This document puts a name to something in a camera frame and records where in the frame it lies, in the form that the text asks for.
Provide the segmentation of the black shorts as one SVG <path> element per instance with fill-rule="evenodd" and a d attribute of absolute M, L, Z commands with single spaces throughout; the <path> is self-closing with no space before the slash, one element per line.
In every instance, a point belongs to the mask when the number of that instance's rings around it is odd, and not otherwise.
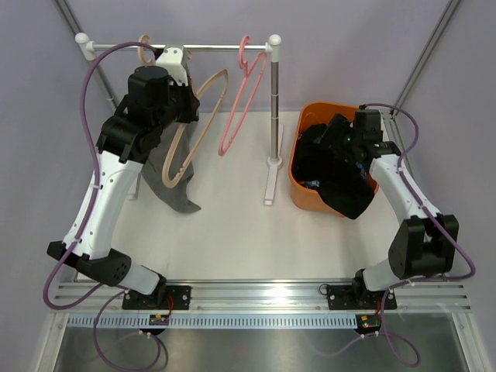
<path fill-rule="evenodd" d="M 323 123 L 309 126 L 295 140 L 288 170 L 291 200 L 300 209 L 358 219 L 373 201 L 377 184 L 321 148 L 316 140 L 325 129 Z"/>

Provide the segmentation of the blue orange patterned shorts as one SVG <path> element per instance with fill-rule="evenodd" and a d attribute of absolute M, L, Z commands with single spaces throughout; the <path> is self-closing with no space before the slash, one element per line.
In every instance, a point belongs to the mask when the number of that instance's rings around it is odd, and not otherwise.
<path fill-rule="evenodd" d="M 307 169 L 294 179 L 304 188 L 346 191 L 367 186 L 369 174 L 359 164 L 332 163 Z"/>

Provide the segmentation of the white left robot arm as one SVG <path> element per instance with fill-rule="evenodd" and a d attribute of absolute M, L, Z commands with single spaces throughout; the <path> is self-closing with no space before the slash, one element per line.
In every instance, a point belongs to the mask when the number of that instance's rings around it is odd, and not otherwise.
<path fill-rule="evenodd" d="M 198 120 L 199 100 L 188 72 L 142 66 L 128 78 L 128 93 L 104 124 L 96 143 L 97 168 L 70 231 L 47 247 L 59 266 L 110 287 L 139 293 L 148 308 L 167 298 L 165 278 L 112 248 L 112 237 L 132 183 L 162 132 L 175 122 Z"/>

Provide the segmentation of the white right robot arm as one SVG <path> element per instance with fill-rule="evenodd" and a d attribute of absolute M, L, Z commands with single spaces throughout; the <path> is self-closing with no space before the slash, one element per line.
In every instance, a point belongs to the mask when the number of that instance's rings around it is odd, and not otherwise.
<path fill-rule="evenodd" d="M 404 152 L 384 140 L 382 123 L 376 109 L 361 107 L 353 120 L 336 114 L 318 141 L 337 160 L 377 183 L 399 223 L 386 259 L 358 270 L 350 284 L 325 286 L 332 310 L 395 309 L 395 285 L 439 280 L 453 268 L 459 223 L 424 196 L 404 165 Z"/>

